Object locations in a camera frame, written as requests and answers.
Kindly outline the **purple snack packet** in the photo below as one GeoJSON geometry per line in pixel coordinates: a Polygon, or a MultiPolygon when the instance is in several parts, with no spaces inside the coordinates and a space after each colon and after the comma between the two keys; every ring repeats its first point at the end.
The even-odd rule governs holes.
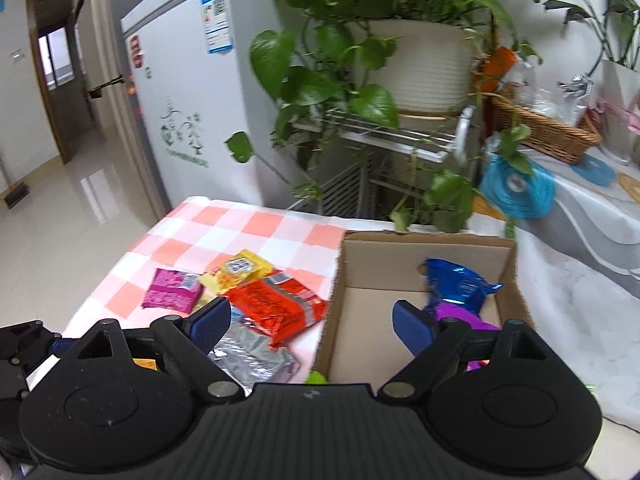
{"type": "Polygon", "coordinates": [[[498,326],[483,321],[477,314],[466,310],[458,304],[450,304],[447,301],[436,300],[431,302],[425,307],[425,311],[436,320],[439,333],[447,329],[448,318],[452,318],[454,322],[465,322],[471,326],[472,330],[499,330],[498,326]]]}

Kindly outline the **silver foil snack packet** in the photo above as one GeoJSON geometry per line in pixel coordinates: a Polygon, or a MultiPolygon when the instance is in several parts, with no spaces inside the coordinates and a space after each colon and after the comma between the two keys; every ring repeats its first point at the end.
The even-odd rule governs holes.
{"type": "Polygon", "coordinates": [[[299,362],[288,347],[272,348],[270,344],[266,334],[240,318],[231,323],[208,357],[251,394],[263,382],[286,384],[299,370],[299,362]]]}

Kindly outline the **blue foil snack packet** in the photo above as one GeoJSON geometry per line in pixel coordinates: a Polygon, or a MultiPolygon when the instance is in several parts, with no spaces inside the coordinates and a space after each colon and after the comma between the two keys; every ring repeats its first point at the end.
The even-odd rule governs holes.
{"type": "Polygon", "coordinates": [[[426,310],[430,312],[446,302],[479,315],[486,298],[502,289],[501,283],[491,284],[460,263],[427,258],[425,265],[427,288],[430,292],[426,310]]]}

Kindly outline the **red orange snack packet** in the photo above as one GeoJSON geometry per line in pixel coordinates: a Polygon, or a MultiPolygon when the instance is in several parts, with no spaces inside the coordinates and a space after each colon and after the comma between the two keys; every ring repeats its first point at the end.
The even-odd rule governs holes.
{"type": "Polygon", "coordinates": [[[270,338],[273,347],[319,322],[328,307],[326,300],[284,272],[232,288],[226,297],[270,338]]]}

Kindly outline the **green snack packet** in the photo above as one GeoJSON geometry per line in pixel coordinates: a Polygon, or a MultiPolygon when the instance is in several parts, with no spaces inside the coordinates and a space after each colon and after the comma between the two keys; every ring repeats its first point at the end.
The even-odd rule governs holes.
{"type": "Polygon", "coordinates": [[[316,370],[312,370],[305,380],[306,385],[327,385],[328,383],[329,381],[326,379],[326,376],[316,370]]]}

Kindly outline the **light blue snack packet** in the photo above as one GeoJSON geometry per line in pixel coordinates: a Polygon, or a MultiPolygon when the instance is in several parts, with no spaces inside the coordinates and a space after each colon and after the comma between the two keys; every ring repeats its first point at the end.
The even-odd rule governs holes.
{"type": "Polygon", "coordinates": [[[243,313],[235,307],[230,308],[230,323],[235,324],[241,322],[243,313]]]}

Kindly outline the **magenta snack packet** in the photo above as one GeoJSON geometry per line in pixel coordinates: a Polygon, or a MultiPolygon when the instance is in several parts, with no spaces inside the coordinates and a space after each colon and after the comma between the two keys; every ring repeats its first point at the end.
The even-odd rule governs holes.
{"type": "Polygon", "coordinates": [[[203,284],[198,274],[157,269],[146,290],[142,307],[174,310],[189,314],[198,303],[203,284]]]}

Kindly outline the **cardboard box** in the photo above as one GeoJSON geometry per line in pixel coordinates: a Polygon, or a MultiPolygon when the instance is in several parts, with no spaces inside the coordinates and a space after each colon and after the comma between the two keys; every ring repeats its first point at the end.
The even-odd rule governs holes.
{"type": "Polygon", "coordinates": [[[343,238],[326,324],[312,367],[331,384],[364,382],[380,388],[412,359],[395,335],[398,300],[427,304],[424,261],[463,264],[502,289],[487,299],[482,318],[533,324],[516,282],[512,240],[475,234],[348,232],[343,238]]]}

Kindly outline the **yellow waffle snack packet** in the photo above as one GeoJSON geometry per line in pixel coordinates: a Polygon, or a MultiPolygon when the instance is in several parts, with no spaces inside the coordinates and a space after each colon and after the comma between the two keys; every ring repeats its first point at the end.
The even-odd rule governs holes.
{"type": "Polygon", "coordinates": [[[202,274],[200,283],[212,294],[221,296],[235,287],[265,278],[273,271],[274,266],[270,262],[243,249],[213,271],[202,274]]]}

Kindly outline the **pink checkered tablecloth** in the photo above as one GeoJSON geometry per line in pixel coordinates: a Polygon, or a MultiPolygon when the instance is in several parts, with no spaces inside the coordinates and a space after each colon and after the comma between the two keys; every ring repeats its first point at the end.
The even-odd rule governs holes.
{"type": "Polygon", "coordinates": [[[203,274],[243,249],[328,300],[344,234],[391,229],[385,221],[189,197],[125,252],[61,333],[79,337],[101,318],[114,318],[123,328],[149,326],[165,313],[141,305],[158,268],[203,274]]]}

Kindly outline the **grey white table cover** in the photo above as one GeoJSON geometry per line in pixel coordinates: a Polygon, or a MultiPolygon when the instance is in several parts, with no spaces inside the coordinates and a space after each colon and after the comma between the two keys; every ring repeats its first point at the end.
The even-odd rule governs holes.
{"type": "Polygon", "coordinates": [[[639,427],[639,171],[598,148],[616,172],[607,188],[530,148],[555,180],[540,219],[518,220],[516,277],[542,338],[596,392],[602,412],[639,427]]]}

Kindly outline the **blue ribbon roll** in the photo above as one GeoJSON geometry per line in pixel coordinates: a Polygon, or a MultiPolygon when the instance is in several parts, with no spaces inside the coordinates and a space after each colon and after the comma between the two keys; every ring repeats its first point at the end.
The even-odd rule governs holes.
{"type": "Polygon", "coordinates": [[[534,162],[530,169],[530,174],[523,174],[502,157],[494,155],[480,181],[480,192],[506,217],[540,219],[553,206],[555,180],[548,170],[534,162]]]}

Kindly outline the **green pothos plant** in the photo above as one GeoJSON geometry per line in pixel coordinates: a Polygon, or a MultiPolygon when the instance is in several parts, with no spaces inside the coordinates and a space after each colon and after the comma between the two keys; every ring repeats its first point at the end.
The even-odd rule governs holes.
{"type": "Polygon", "coordinates": [[[512,20],[498,0],[274,0],[303,14],[299,30],[265,30],[250,44],[250,67],[278,109],[271,133],[275,148],[294,146],[304,178],[292,185],[298,198],[322,196],[311,174],[337,133],[333,112],[397,128],[393,97],[356,68],[379,70],[396,50],[394,38],[370,32],[375,20],[409,20],[459,26],[473,45],[471,90],[463,106],[489,96],[497,79],[489,65],[498,52],[497,28],[512,20]]]}

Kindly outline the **white plant pot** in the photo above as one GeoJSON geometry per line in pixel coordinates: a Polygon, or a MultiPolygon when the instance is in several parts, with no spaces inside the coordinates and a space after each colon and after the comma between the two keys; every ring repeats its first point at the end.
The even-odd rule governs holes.
{"type": "Polygon", "coordinates": [[[375,20],[370,32],[394,38],[396,50],[379,70],[358,66],[393,97],[401,112],[436,114],[463,106],[472,82],[474,62],[470,35],[459,26],[409,21],[375,20]]]}

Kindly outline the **white refrigerator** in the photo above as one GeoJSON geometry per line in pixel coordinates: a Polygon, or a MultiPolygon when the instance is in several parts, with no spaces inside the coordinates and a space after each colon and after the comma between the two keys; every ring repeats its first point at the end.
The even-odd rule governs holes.
{"type": "Polygon", "coordinates": [[[142,0],[120,21],[146,135],[172,206],[190,196],[285,208],[295,167],[250,42],[288,17],[273,0],[142,0]]]}

